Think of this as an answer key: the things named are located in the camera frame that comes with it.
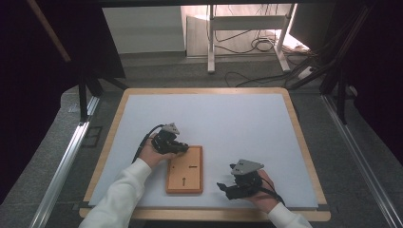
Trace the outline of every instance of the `table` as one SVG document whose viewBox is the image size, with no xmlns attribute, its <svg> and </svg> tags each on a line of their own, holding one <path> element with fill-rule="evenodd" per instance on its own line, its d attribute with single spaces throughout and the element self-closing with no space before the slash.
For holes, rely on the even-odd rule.
<svg viewBox="0 0 403 228">
<path fill-rule="evenodd" d="M 106 159 L 111 149 L 114 137 L 116 135 L 119 122 L 122 119 L 125 104 L 130 94 L 281 94 L 287 111 L 289 113 L 292 126 L 297 135 L 297 142 L 300 147 L 302 158 L 307 167 L 311 182 L 313 184 L 317 202 L 319 207 L 316 210 L 295 211 L 302 214 L 310 221 L 326 221 L 330 219 L 330 211 L 327 209 L 327 201 L 324 197 L 320 182 L 317 177 L 317 172 L 311 160 L 311 156 L 300 129 L 296 112 L 293 108 L 291 99 L 287 90 L 283 88 L 130 88 L 125 91 L 125 94 L 119 104 L 112 126 L 106 138 L 103 151 L 98 160 L 94 174 L 92 176 L 89 187 L 87 188 L 84 201 L 91 199 L 94 188 L 101 177 L 106 164 Z M 85 217 L 89 212 L 89 208 L 81 208 L 80 216 Z M 258 213 L 256 209 L 136 209 L 133 213 L 133 219 L 163 219 L 163 220 L 217 220 L 217 221 L 266 221 L 267 216 L 263 213 Z"/>
<path fill-rule="evenodd" d="M 273 44 L 276 56 L 284 73 L 290 72 L 287 60 L 282 52 L 282 44 L 291 22 L 291 17 L 295 9 L 295 4 L 285 15 L 264 15 L 264 16 L 215 16 L 213 11 L 214 5 L 210 5 L 209 34 L 213 34 L 216 30 L 263 30 L 263 29 L 281 29 L 281 35 L 278 42 Z M 215 46 L 214 39 L 209 39 L 208 55 L 207 55 L 207 71 L 215 72 Z"/>
</svg>

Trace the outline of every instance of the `black cable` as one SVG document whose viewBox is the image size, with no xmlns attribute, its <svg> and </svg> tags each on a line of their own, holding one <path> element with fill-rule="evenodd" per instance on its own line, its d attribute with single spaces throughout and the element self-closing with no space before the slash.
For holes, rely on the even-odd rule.
<svg viewBox="0 0 403 228">
<path fill-rule="evenodd" d="M 228 5 L 228 10 L 231 12 L 231 15 L 234 16 L 234 12 L 232 12 L 232 10 L 231 10 L 231 5 Z"/>
<path fill-rule="evenodd" d="M 267 83 L 270 83 L 270 82 L 273 82 L 273 81 L 276 81 L 276 80 L 284 79 L 284 77 L 286 77 L 288 75 L 288 74 L 280 74 L 280 75 L 275 75 L 275 76 L 266 76 L 266 77 L 261 77 L 261 78 L 257 78 L 257 79 L 250 79 L 250 78 L 246 77 L 243 74 L 240 74 L 240 73 L 235 72 L 235 71 L 230 71 L 230 72 L 227 72 L 225 74 L 225 76 L 224 76 L 224 80 L 225 80 L 225 82 L 226 82 L 228 87 L 231 87 L 229 85 L 229 83 L 228 83 L 228 75 L 230 75 L 230 74 L 237 74 L 240 77 L 242 77 L 242 78 L 247 80 L 246 82 L 243 82 L 243 83 L 235 85 L 235 87 L 239 87 L 239 86 L 242 86 L 242 85 L 245 85 L 245 84 L 248 84 L 248 83 L 252 83 L 252 82 L 256 82 L 258 84 L 267 84 Z"/>
<path fill-rule="evenodd" d="M 255 15 L 258 15 L 258 12 L 259 12 L 259 11 L 260 11 L 260 15 L 261 15 L 261 10 L 263 10 L 264 5 L 267 5 L 267 6 L 268 6 L 268 4 L 260 4 L 260 8 L 258 9 L 258 11 L 255 12 Z"/>
<path fill-rule="evenodd" d="M 297 77 L 306 67 L 311 65 L 313 61 L 314 61 L 313 58 L 306 58 L 304 61 L 302 61 L 302 63 L 300 63 L 299 65 L 294 67 L 294 69 L 290 73 L 290 77 L 288 77 L 284 80 L 284 84 L 282 87 L 287 88 L 288 81 Z"/>
<path fill-rule="evenodd" d="M 142 150 L 143 150 L 143 148 L 144 148 L 145 142 L 147 142 L 147 140 L 149 139 L 150 135 L 151 135 L 157 128 L 163 127 L 163 126 L 164 126 L 164 124 L 159 124 L 159 125 L 155 126 L 154 128 L 152 128 L 152 130 L 151 130 L 148 134 L 146 134 L 146 135 L 144 136 L 142 142 L 140 142 L 140 145 L 139 145 L 139 147 L 137 148 L 137 152 L 136 152 L 136 154 L 134 155 L 133 161 L 132 161 L 131 163 L 134 163 L 134 162 L 137 160 L 137 158 L 139 158 L 140 153 L 142 152 Z"/>
<path fill-rule="evenodd" d="M 241 33 L 239 33 L 239 34 L 230 36 L 230 37 L 225 38 L 225 39 L 223 39 L 223 40 L 219 40 L 219 38 L 217 38 L 217 33 L 216 33 L 216 31 L 214 31 L 214 36 L 216 37 L 216 40 L 217 40 L 218 42 L 224 42 L 224 41 L 227 41 L 227 40 L 234 39 L 235 37 L 238 37 L 238 36 L 240 36 L 240 35 L 243 35 L 243 34 L 249 32 L 249 31 L 251 31 L 251 30 L 243 31 L 243 32 L 241 32 Z"/>
<path fill-rule="evenodd" d="M 261 48 L 259 48 L 260 44 L 270 44 L 271 46 L 268 49 L 261 49 Z M 236 54 L 246 54 L 246 53 L 254 51 L 255 49 L 259 50 L 260 52 L 268 52 L 271 49 L 273 49 L 273 47 L 274 47 L 273 44 L 268 39 L 261 39 L 261 38 L 256 38 L 256 39 L 252 40 L 251 46 L 252 46 L 251 49 L 245 50 L 245 51 L 234 51 L 232 49 L 229 49 L 229 48 L 223 47 L 223 46 L 215 46 L 215 47 L 222 48 L 222 49 L 228 50 L 228 51 L 230 51 L 232 53 L 236 53 Z"/>
<path fill-rule="evenodd" d="M 271 14 L 270 14 L 270 11 L 272 10 L 272 4 L 269 4 L 269 5 L 270 5 L 269 15 L 271 15 Z"/>
<path fill-rule="evenodd" d="M 337 32 L 336 35 L 332 37 L 332 39 L 326 43 L 323 47 L 320 47 L 316 50 L 312 50 L 313 53 L 316 53 L 317 55 L 329 52 L 329 50 L 332 50 L 336 44 L 340 36 L 344 34 L 344 32 L 347 31 L 347 29 L 353 24 L 354 20 L 356 19 L 357 14 L 353 14 L 350 16 L 350 18 L 347 20 L 347 22 L 343 25 L 343 27 Z"/>
<path fill-rule="evenodd" d="M 269 189 L 260 187 L 259 190 L 261 192 L 267 193 L 270 196 L 274 197 L 277 201 L 281 202 L 284 206 L 285 206 L 285 202 L 282 199 L 282 197 L 276 192 L 276 189 L 274 188 L 274 186 L 272 184 L 270 184 L 270 182 L 266 179 L 264 179 L 263 177 L 260 177 L 263 181 L 265 181 L 267 184 L 269 184 L 269 186 L 273 189 L 273 191 L 270 191 Z"/>
<path fill-rule="evenodd" d="M 267 6 L 266 6 L 266 12 L 264 13 L 264 15 L 267 15 L 267 10 L 269 10 L 269 4 L 266 4 Z"/>
</svg>

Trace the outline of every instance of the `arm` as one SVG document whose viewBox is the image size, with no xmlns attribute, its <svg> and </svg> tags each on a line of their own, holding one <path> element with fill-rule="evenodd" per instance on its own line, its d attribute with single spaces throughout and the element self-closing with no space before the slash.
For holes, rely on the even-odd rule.
<svg viewBox="0 0 403 228">
<path fill-rule="evenodd" d="M 270 180 L 264 170 L 259 170 L 259 175 L 267 180 L 263 182 L 263 186 L 266 189 L 274 191 L 274 184 Z M 258 192 L 255 196 L 247 198 L 253 202 L 260 211 L 267 213 L 268 218 L 273 222 L 277 228 L 309 228 L 311 224 L 299 214 L 290 212 L 282 203 L 279 203 L 276 199 L 263 192 Z"/>
<path fill-rule="evenodd" d="M 88 213 L 80 227 L 128 226 L 133 210 L 144 193 L 144 183 L 152 168 L 161 160 L 172 159 L 175 154 L 159 154 L 145 144 L 139 158 L 123 170 L 107 189 L 101 201 Z"/>
</svg>

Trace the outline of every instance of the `slot in wooden block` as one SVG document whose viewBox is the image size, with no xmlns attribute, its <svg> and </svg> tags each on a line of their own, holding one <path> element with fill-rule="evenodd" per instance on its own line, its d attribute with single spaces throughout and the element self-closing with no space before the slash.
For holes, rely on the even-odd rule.
<svg viewBox="0 0 403 228">
<path fill-rule="evenodd" d="M 169 161 L 165 191 L 168 194 L 197 194 L 202 192 L 201 146 L 189 146 L 187 152 Z"/>
</svg>

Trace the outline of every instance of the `wall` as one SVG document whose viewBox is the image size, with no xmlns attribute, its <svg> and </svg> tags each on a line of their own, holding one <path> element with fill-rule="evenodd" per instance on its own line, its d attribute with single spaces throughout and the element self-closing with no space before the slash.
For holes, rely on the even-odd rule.
<svg viewBox="0 0 403 228">
<path fill-rule="evenodd" d="M 185 50 L 181 7 L 103 11 L 119 54 Z"/>
</svg>

